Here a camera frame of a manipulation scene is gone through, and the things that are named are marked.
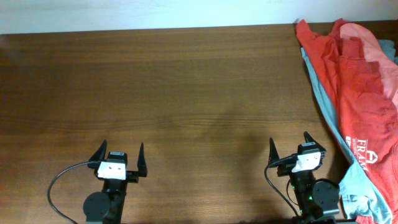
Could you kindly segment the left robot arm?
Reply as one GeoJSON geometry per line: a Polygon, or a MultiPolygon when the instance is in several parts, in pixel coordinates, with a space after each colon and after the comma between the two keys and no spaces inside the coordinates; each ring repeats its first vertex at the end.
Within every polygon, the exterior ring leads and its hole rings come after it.
{"type": "Polygon", "coordinates": [[[99,192],[90,194],[83,203],[87,223],[121,223],[127,185],[136,184],[147,177],[144,145],[141,144],[137,159],[137,170],[127,170],[125,152],[106,152],[107,141],[90,157],[88,167],[94,170],[98,180],[103,181],[99,192]]]}

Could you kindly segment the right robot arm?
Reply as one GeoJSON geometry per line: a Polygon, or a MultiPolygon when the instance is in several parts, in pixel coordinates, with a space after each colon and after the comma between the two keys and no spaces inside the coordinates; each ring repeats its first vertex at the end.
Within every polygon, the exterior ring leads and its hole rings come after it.
{"type": "Polygon", "coordinates": [[[303,136],[305,142],[298,145],[297,152],[283,158],[279,157],[274,140],[269,140],[269,160],[264,177],[293,210],[292,223],[336,223],[335,215],[340,212],[340,187],[332,180],[316,179],[313,174],[322,166],[326,149],[309,133],[304,132],[303,136]],[[289,177],[287,186],[294,191],[298,209],[268,178],[267,171],[273,168],[277,169],[278,177],[289,177]]]}

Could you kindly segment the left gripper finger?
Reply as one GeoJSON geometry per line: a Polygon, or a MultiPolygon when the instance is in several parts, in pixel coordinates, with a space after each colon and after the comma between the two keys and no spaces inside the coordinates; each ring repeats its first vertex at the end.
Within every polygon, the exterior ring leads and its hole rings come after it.
{"type": "Polygon", "coordinates": [[[90,157],[89,161],[103,161],[106,154],[107,140],[104,140],[99,149],[90,157]]]}
{"type": "Polygon", "coordinates": [[[147,165],[146,165],[146,159],[144,155],[144,143],[141,143],[140,150],[139,150],[139,156],[137,160],[137,168],[139,172],[147,172],[147,165]]]}

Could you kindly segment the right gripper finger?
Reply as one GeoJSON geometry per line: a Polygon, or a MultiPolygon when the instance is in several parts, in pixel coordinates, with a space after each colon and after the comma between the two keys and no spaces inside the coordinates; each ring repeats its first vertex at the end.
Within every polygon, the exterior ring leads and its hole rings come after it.
{"type": "Polygon", "coordinates": [[[280,158],[279,158],[279,154],[277,152],[274,140],[272,138],[269,139],[269,145],[270,145],[270,151],[269,151],[268,163],[274,163],[274,162],[278,161],[280,158]]]}
{"type": "Polygon", "coordinates": [[[304,135],[304,138],[305,138],[305,142],[307,144],[311,143],[313,146],[316,146],[317,149],[320,150],[320,152],[325,152],[326,151],[326,149],[323,146],[321,146],[316,140],[314,140],[314,138],[312,138],[311,135],[308,132],[305,131],[303,135],[304,135]]]}

